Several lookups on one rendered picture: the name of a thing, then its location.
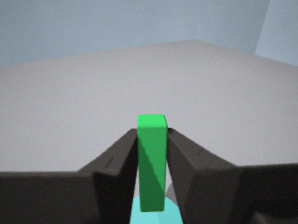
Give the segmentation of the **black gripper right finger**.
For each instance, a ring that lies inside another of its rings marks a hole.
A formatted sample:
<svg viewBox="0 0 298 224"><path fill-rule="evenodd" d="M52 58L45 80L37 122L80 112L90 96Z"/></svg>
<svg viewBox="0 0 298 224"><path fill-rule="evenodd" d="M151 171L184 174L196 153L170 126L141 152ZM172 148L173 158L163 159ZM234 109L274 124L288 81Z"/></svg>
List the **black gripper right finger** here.
<svg viewBox="0 0 298 224"><path fill-rule="evenodd" d="M298 163L236 166L173 128L166 158L183 224L241 224L253 201L298 197Z"/></svg>

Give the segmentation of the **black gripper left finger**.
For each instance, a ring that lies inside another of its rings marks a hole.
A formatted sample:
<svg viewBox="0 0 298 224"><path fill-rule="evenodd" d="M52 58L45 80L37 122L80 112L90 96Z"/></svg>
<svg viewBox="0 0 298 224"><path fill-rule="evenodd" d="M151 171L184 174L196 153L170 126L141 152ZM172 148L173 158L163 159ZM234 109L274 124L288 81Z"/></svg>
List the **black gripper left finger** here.
<svg viewBox="0 0 298 224"><path fill-rule="evenodd" d="M0 224L130 224L137 170L135 128L78 171L0 172Z"/></svg>

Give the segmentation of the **green rectangular post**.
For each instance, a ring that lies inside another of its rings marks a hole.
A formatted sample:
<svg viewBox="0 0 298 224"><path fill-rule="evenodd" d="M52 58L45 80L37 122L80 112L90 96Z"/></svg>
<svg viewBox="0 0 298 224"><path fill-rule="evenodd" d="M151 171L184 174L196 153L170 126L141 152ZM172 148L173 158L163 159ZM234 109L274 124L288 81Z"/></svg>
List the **green rectangular post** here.
<svg viewBox="0 0 298 224"><path fill-rule="evenodd" d="M164 114L138 115L140 212L164 211L167 133L168 124Z"/></svg>

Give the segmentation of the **cyan circle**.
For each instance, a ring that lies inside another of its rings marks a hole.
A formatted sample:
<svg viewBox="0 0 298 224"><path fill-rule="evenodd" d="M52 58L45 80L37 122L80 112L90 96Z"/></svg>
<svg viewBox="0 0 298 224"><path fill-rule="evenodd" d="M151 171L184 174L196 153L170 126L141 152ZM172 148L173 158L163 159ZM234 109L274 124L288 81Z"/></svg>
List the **cyan circle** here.
<svg viewBox="0 0 298 224"><path fill-rule="evenodd" d="M139 196L133 199L130 224L183 224L178 206L165 197L163 212L140 212Z"/></svg>

